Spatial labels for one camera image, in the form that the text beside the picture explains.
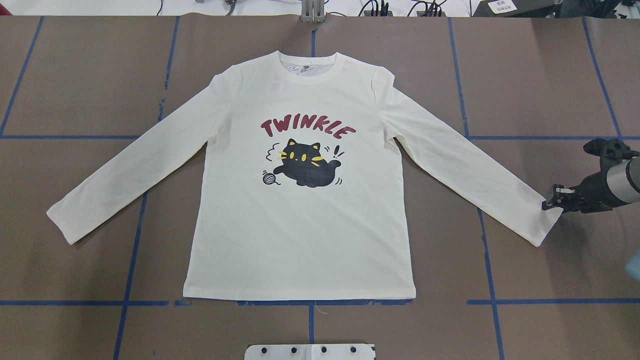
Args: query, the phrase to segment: squiggly line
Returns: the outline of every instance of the squiggly line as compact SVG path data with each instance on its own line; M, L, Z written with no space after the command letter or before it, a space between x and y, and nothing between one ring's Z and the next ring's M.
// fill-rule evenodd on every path
M264 157L265 159L267 159L269 161L273 161L273 160L269 159L269 156L271 156L271 151L273 151L276 148L276 145L278 145L278 144L279 144L279 142L277 142L277 143L273 144L273 146L271 146L271 149L269 151L267 151L267 156Z

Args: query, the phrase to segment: white long-sleeve shirt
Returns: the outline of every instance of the white long-sleeve shirt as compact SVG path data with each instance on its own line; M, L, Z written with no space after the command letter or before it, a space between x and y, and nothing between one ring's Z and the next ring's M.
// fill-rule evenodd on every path
M339 53L234 65L47 214L74 243L207 143L185 297L410 299L397 138L433 177L540 245L562 210L542 211L541 195L393 82Z

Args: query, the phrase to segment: white label sticker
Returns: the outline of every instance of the white label sticker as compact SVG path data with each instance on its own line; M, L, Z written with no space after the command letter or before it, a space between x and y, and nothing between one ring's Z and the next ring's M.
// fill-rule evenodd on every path
M493 13L508 13L518 10L511 0L498 0L489 3L489 7Z

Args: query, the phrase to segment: light blue object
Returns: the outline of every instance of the light blue object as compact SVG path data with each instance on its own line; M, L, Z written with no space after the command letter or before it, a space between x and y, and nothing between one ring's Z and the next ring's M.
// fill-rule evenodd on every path
M640 251L627 263L626 268L629 275L640 281Z

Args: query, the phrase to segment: robotic arm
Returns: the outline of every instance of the robotic arm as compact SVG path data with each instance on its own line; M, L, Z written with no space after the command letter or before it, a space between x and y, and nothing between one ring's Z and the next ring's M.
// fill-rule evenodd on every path
M555 184L542 210L563 208L563 213L596 213L640 201L640 153L621 140L594 139L583 147L587 154L600 157L600 171L580 185L565 188Z

